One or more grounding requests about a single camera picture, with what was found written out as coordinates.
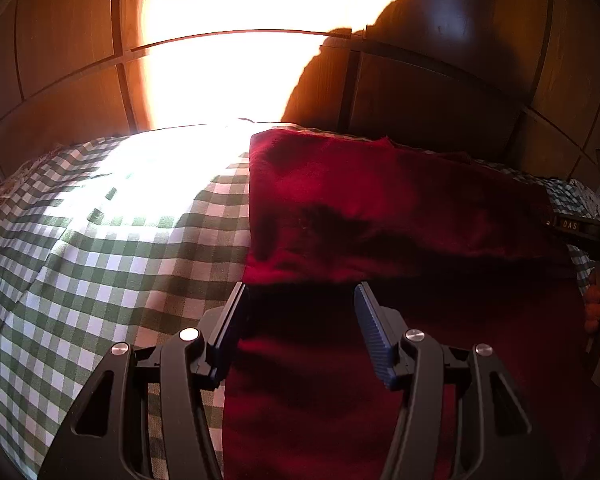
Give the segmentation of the person right hand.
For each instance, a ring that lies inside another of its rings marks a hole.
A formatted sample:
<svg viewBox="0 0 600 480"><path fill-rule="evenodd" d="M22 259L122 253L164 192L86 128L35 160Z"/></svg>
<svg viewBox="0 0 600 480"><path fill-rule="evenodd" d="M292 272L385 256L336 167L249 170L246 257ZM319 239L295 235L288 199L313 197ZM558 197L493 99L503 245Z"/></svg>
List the person right hand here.
<svg viewBox="0 0 600 480"><path fill-rule="evenodd" d="M585 323L584 329L588 334L592 334L600 327L600 288L591 285L585 292Z"/></svg>

